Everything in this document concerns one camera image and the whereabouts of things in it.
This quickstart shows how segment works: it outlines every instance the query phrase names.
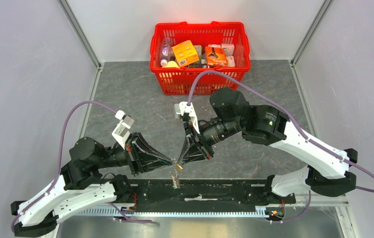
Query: red basket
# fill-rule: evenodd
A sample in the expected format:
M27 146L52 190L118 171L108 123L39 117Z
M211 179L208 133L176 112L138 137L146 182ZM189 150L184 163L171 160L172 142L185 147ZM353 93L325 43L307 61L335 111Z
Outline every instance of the red basket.
M165 37L172 39L176 45L191 40L194 45L229 43L235 45L235 67L215 68L162 68L159 51ZM216 70L238 81L250 70L249 40L241 22L216 22L210 24L159 23L150 45L150 70L155 73L166 95L189 94L191 85L198 74L205 70ZM236 90L238 85L214 74L204 75L198 82L194 94L209 95L222 87Z

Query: robotic arm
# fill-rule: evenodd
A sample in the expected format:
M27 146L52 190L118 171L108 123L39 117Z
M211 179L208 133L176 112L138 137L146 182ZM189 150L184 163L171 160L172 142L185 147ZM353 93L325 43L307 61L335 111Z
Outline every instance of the robotic arm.
M194 124L197 118L192 104L175 105L176 117L185 121L186 131L185 146L178 161L180 165L213 157L212 145L241 132L246 141L283 150L308 164L296 172L269 176L265 185L268 194L284 197L311 189L324 196L336 197L355 189L356 176L348 172L349 165L308 141L312 139L354 163L358 157L356 150L333 148L306 132L309 138L305 140L286 114L269 105L250 106L239 91L221 88L210 96L209 101L218 117L198 126ZM187 117L183 112L193 113Z

